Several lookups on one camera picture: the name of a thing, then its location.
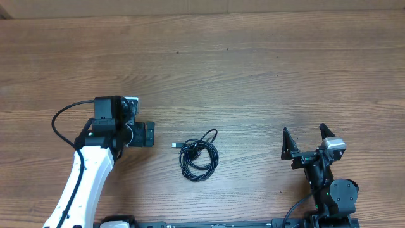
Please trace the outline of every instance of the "black wire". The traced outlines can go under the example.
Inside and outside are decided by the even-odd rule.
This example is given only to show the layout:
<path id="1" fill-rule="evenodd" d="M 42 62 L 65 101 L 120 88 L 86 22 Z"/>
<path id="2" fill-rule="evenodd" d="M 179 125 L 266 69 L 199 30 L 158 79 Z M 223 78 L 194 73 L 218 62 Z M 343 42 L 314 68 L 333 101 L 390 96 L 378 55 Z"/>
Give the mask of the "black wire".
<path id="1" fill-rule="evenodd" d="M 204 138 L 212 131 L 215 131 L 215 135 L 213 136 L 212 140 L 210 142 L 204 141 Z M 185 178 L 190 181 L 205 181 L 214 173 L 215 168 L 218 165 L 219 156 L 218 151 L 212 143 L 214 142 L 217 134 L 218 131 L 216 129 L 211 129 L 207 131 L 207 133 L 205 133 L 201 139 L 189 139 L 184 142 L 182 149 L 180 150 L 178 162 Z M 205 166 L 194 164 L 192 161 L 198 158 L 203 149 L 207 149 L 211 162 Z M 198 170 L 207 170 L 207 172 L 198 176 L 194 175 L 190 171 L 189 165 Z"/>
<path id="2" fill-rule="evenodd" d="M 84 167 L 84 159 L 83 159 L 82 152 L 80 152 L 80 149 L 78 149 L 74 143 L 72 143 L 72 142 L 71 142 L 69 139 L 67 139 L 65 136 L 62 136 L 62 134 L 60 134 L 60 133 L 58 132 L 58 130 L 56 130 L 56 127 L 55 127 L 55 120 L 56 120 L 56 117 L 58 117 L 61 113 L 63 113 L 65 110 L 67 110 L 67 109 L 69 109 L 69 108 L 71 108 L 71 107 L 73 107 L 73 106 L 81 105 L 81 104 L 86 104 L 86 103 L 93 103 L 93 102 L 94 102 L 94 100 L 88 100 L 88 101 L 80 101 L 80 102 L 76 102 L 76 103 L 70 104 L 70 105 L 68 105 L 68 106 L 66 106 L 66 107 L 64 107 L 64 108 L 62 108 L 62 109 L 61 109 L 59 112 L 57 112 L 57 113 L 55 114 L 55 116 L 53 116 L 53 118 L 52 118 L 52 124 L 51 124 L 51 125 L 52 125 L 52 129 L 53 129 L 53 131 L 55 132 L 55 134 L 56 134 L 57 136 L 59 136 L 61 139 L 63 139 L 65 142 L 67 142 L 70 146 L 72 146 L 72 147 L 75 149 L 75 151 L 77 152 L 77 154 L 78 154 L 78 156 L 79 156 L 79 158 L 80 158 L 80 172 L 79 172 L 79 174 L 78 174 L 78 178 L 77 178 L 77 181 L 76 181 L 75 188 L 73 189 L 72 195 L 70 196 L 70 199 L 69 199 L 69 201 L 68 201 L 68 204 L 66 205 L 65 210 L 62 212 L 62 217 L 61 217 L 61 219 L 60 219 L 60 221 L 59 221 L 59 223 L 58 223 L 58 226 L 56 226 L 56 228 L 60 228 L 60 227 L 62 226 L 63 221 L 65 221 L 65 218 L 66 218 L 67 215 L 68 215 L 70 206 L 71 206 L 72 203 L 73 203 L 73 199 L 74 199 L 75 196 L 76 196 L 78 187 L 79 187 L 79 185 L 80 185 L 80 181 L 82 180 L 83 172 L 84 172 L 84 170 L 85 170 L 85 167 Z"/>
<path id="3" fill-rule="evenodd" d="M 282 228 L 285 228 L 285 223 L 287 222 L 288 217 L 290 216 L 290 214 L 292 213 L 292 211 L 294 211 L 294 209 L 296 209 L 301 203 L 304 203 L 306 200 L 308 200 L 310 197 L 312 197 L 315 193 L 317 193 L 320 189 L 309 193 L 307 196 L 305 196 L 303 199 L 301 199 L 300 201 L 298 201 L 294 206 L 292 206 L 292 208 L 287 212 L 287 214 L 284 217 L 283 220 L 283 224 L 282 224 Z"/>
<path id="4" fill-rule="evenodd" d="M 284 217 L 282 228 L 285 228 L 285 223 L 286 223 L 288 217 L 290 216 L 290 214 L 292 213 L 292 211 L 293 211 L 294 209 L 296 209 L 296 207 L 299 206 L 301 203 L 303 203 L 303 202 L 306 201 L 308 198 L 310 198 L 310 197 L 313 196 L 315 193 L 317 193 L 320 189 L 322 189 L 323 185 L 325 184 L 327 166 L 326 166 L 326 161 L 325 161 L 325 157 L 323 156 L 323 154 L 321 154 L 321 159 L 322 159 L 322 170 L 323 170 L 323 173 L 322 173 L 322 185 L 321 185 L 321 187 L 320 187 L 318 190 L 316 190 L 316 191 L 310 193 L 309 195 L 305 196 L 302 200 L 298 201 L 294 206 L 292 206 L 292 208 L 287 212 L 287 214 L 286 214 L 285 217 Z"/>

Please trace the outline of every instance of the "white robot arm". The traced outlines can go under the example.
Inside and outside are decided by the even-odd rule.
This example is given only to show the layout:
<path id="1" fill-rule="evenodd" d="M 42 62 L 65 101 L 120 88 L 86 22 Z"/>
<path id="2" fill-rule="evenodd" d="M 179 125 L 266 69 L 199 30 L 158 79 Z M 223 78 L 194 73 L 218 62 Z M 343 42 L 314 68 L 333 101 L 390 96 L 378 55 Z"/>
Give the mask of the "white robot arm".
<path id="1" fill-rule="evenodd" d="M 136 97 L 101 97 L 94 100 L 94 116 L 73 144 L 55 128 L 55 133 L 76 149 L 73 168 L 59 203 L 43 228 L 93 228 L 101 189 L 124 146 L 153 146 L 154 122 L 135 122 L 139 100 Z M 126 220 L 112 220 L 100 228 L 131 228 Z"/>
<path id="2" fill-rule="evenodd" d="M 108 174 L 113 169 L 114 159 L 109 148 L 100 146 L 84 146 L 81 149 L 84 158 L 85 172 L 80 182 L 78 191 L 69 209 L 68 216 L 61 228 L 87 228 L 93 227 L 94 215 L 100 198 L 101 189 Z M 70 173 L 65 190 L 58 205 L 44 227 L 56 227 L 61 220 L 63 210 L 66 208 L 72 195 L 80 172 L 80 158 L 75 152 L 72 172 Z"/>

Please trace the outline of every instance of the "wooden table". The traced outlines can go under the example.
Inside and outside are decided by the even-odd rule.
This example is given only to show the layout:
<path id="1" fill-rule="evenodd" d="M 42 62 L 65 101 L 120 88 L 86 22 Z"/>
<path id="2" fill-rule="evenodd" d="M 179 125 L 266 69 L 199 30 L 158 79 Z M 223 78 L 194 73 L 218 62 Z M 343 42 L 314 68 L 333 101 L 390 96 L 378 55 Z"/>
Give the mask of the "wooden table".
<path id="1" fill-rule="evenodd" d="M 405 224 L 405 11 L 1 20 L 0 227 L 42 227 L 73 160 L 52 116 L 111 95 L 140 97 L 137 120 L 156 122 L 156 144 L 126 150 L 97 220 L 284 217 L 309 186 L 280 159 L 282 129 L 304 151 L 325 122 L 347 144 L 335 178 L 360 186 L 354 217 Z M 74 139 L 92 115 L 79 106 L 56 126 Z M 191 182 L 171 143 L 211 128 L 220 163 Z"/>

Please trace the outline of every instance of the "usb connector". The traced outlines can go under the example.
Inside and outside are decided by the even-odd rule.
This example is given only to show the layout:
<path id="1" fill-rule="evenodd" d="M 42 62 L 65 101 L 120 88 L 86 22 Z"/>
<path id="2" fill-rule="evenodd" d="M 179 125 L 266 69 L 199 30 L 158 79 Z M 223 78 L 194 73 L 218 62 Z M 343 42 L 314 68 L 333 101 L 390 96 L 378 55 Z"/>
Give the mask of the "usb connector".
<path id="1" fill-rule="evenodd" d="M 171 146 L 173 148 L 182 148 L 183 145 L 184 145 L 184 143 L 178 143 L 178 142 L 174 142 L 174 143 L 171 144 Z"/>

